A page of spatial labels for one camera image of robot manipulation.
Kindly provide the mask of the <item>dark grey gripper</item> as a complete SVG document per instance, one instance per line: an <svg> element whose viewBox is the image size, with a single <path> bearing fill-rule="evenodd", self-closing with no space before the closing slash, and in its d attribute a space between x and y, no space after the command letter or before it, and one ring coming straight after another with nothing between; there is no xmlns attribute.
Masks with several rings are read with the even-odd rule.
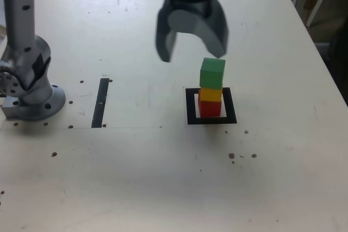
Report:
<svg viewBox="0 0 348 232"><path fill-rule="evenodd" d="M164 0L157 17L156 48L163 62L170 62L177 33L199 37L210 54L227 53L228 26L218 0L183 2Z"/></svg>

